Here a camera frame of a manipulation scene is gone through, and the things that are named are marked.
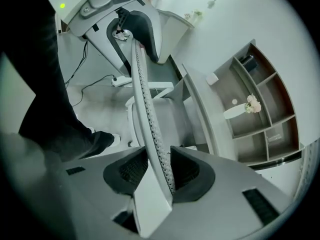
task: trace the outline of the vase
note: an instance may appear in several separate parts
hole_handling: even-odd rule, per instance
[[[225,119],[235,118],[246,112],[246,103],[234,106],[223,113]]]

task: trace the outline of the perforated strip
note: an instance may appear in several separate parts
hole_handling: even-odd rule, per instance
[[[173,194],[176,190],[174,174],[172,172],[170,161],[163,147],[162,136],[161,136],[158,120],[156,117],[155,108],[152,103],[150,90],[147,86],[148,80],[145,79],[144,72],[142,69],[142,62],[138,53],[139,49],[140,49],[139,43],[136,41],[135,56],[136,56],[136,62],[138,66],[138,73],[139,73],[140,85],[142,89],[144,107],[148,117],[148,122],[149,122],[150,130],[152,133],[152,138],[153,138],[154,146],[156,149],[156,153],[159,158],[165,180],[170,188],[171,193]]]

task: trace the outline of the black cable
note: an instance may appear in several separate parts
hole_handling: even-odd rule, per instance
[[[86,88],[89,87],[89,86],[93,86],[94,84],[96,84],[96,83],[102,81],[103,79],[105,79],[106,77],[110,77],[110,76],[113,76],[113,80],[114,80],[114,81],[117,81],[117,78],[116,78],[113,74],[107,74],[107,75],[105,75],[104,77],[102,77],[101,79],[99,79],[99,80],[97,80],[97,81],[95,81],[95,82],[93,82],[93,83],[91,83],[91,84],[83,87],[83,88],[81,89],[81,100],[80,100],[77,104],[73,105],[72,107],[75,107],[75,106],[78,105],[80,102],[82,102],[82,99],[84,98],[84,89],[86,89]]]
[[[86,51],[86,48],[87,48],[87,45],[88,45],[88,40],[85,42],[84,44],[84,47],[83,47],[83,55],[82,55],[82,59],[78,65],[78,67],[75,69],[75,71],[73,72],[72,76],[69,78],[68,81],[66,81],[64,84],[67,85],[66,88],[69,86],[69,83],[71,81],[72,78],[74,78],[76,72],[78,71],[78,69],[82,66],[82,63],[85,61],[85,59],[87,58],[87,51]]]

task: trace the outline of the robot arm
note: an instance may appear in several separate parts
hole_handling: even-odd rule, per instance
[[[131,77],[131,60],[112,36],[117,25],[131,31],[151,60],[158,62],[162,46],[160,16],[147,0],[49,1],[72,33],[85,36],[122,75]]]

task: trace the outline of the white shoe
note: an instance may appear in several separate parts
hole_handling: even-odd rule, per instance
[[[122,34],[124,35],[125,38],[130,37],[130,32],[126,29],[122,32]]]
[[[112,143],[110,146],[108,146],[108,148],[115,147],[115,146],[119,145],[120,142],[121,142],[121,137],[120,137],[119,134],[112,134],[112,135],[113,135],[113,137],[114,137],[114,141],[113,141],[113,143]]]
[[[116,39],[119,39],[121,41],[127,41],[127,38],[124,36],[124,34],[122,32],[116,34],[116,32],[114,32],[113,37]]]

